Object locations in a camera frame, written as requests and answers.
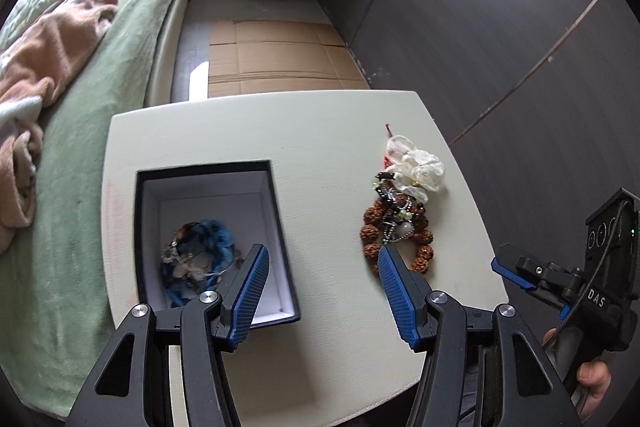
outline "white bed frame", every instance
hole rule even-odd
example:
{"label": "white bed frame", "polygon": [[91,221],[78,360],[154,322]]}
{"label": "white bed frame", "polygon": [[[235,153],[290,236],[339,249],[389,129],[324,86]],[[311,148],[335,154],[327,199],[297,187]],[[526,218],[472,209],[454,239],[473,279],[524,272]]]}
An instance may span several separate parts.
{"label": "white bed frame", "polygon": [[156,59],[146,86],[145,107],[163,105],[171,99],[175,57],[189,0],[173,0],[158,36]]}

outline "beaded bracelet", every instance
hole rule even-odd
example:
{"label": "beaded bracelet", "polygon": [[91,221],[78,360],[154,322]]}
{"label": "beaded bracelet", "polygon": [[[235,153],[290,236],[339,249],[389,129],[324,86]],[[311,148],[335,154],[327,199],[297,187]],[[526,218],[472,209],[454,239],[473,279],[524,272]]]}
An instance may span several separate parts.
{"label": "beaded bracelet", "polygon": [[417,244],[416,257],[410,270],[425,274],[433,259],[433,233],[427,230],[429,221],[424,215],[424,205],[415,198],[397,190],[391,180],[392,172],[379,172],[373,188],[379,198],[364,213],[365,225],[360,229],[364,256],[378,273],[378,252],[389,243],[408,239]]}
{"label": "beaded bracelet", "polygon": [[184,306],[199,293],[215,288],[237,253],[233,234],[217,219],[180,227],[161,254],[162,285],[172,306]]}

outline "green blanket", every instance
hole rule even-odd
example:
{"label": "green blanket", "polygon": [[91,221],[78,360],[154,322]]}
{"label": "green blanket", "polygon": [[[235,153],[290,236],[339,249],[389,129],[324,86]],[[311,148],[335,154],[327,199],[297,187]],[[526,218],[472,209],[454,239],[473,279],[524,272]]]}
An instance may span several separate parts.
{"label": "green blanket", "polygon": [[120,0],[94,57],[43,113],[35,220],[0,255],[0,365],[24,403],[60,417],[114,331],[100,244],[104,150],[111,117],[143,105],[171,1]]}

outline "cable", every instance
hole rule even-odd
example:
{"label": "cable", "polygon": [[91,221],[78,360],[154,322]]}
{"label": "cable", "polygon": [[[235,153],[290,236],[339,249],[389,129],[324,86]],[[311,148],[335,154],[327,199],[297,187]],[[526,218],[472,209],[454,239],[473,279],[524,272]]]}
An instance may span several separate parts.
{"label": "cable", "polygon": [[[620,206],[618,207],[618,212],[616,213],[616,220],[613,223],[613,227],[612,227],[613,230],[618,229],[618,222],[620,220],[620,215],[622,214],[622,209],[625,208],[625,206],[627,206],[628,204],[629,204],[629,200],[620,202]],[[607,241],[607,246],[604,248],[604,251],[602,252],[602,257],[600,258],[600,261],[598,262],[598,265],[596,266],[596,269],[594,270],[593,275],[591,276],[591,279],[587,283],[587,286],[585,286],[582,292],[580,293],[580,296],[578,296],[577,301],[575,301],[575,304],[572,306],[567,316],[562,320],[560,325],[556,328],[556,331],[554,331],[554,334],[552,334],[549,340],[543,344],[542,346],[543,350],[546,351],[546,349],[556,341],[556,339],[558,338],[558,335],[560,334],[560,331],[562,331],[562,329],[567,325],[571,317],[575,315],[575,312],[578,311],[580,304],[582,303],[582,301],[587,295],[587,290],[593,284],[593,281],[596,279],[596,276],[598,275],[598,272],[600,271],[600,268],[602,267],[604,260],[607,258],[607,253],[609,253],[609,247],[611,246],[612,240],[613,240],[613,234],[609,233],[609,240]]]}
{"label": "cable", "polygon": [[458,416],[458,421],[462,421],[463,418],[466,418],[467,416],[469,416],[475,410],[476,410],[476,406],[472,405],[471,407],[469,407],[469,409],[467,409],[460,416]]}

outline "brown bead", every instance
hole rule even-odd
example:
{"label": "brown bead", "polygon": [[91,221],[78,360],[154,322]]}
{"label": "brown bead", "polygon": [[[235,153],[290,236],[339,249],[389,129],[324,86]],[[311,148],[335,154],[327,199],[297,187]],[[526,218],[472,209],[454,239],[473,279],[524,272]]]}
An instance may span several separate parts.
{"label": "brown bead", "polygon": [[385,211],[382,208],[376,208],[375,206],[370,206],[364,213],[364,222],[367,225],[380,225],[382,223],[382,218],[385,216]]}
{"label": "brown bead", "polygon": [[429,261],[427,261],[424,257],[416,257],[412,261],[409,270],[425,274],[429,271]]}
{"label": "brown bead", "polygon": [[382,198],[378,198],[374,203],[373,203],[374,208],[377,208],[378,210],[386,210],[389,207],[389,204],[383,200]]}
{"label": "brown bead", "polygon": [[433,248],[431,248],[429,245],[421,245],[420,247],[418,247],[418,251],[415,256],[422,257],[423,259],[430,261],[431,259],[433,259]]}
{"label": "brown bead", "polygon": [[373,243],[378,238],[379,234],[380,230],[373,225],[365,225],[360,229],[360,239],[362,240],[363,245]]}
{"label": "brown bead", "polygon": [[418,230],[418,231],[424,230],[429,226],[429,219],[427,219],[426,217],[420,217],[419,219],[416,219],[413,223],[414,223],[415,230]]}
{"label": "brown bead", "polygon": [[378,252],[380,252],[380,246],[378,243],[370,243],[370,245],[365,245],[362,249],[364,252],[364,257],[369,259],[370,261],[378,260]]}
{"label": "brown bead", "polygon": [[414,233],[411,239],[418,245],[428,245],[433,241],[433,233],[430,230],[420,230],[420,232]]}

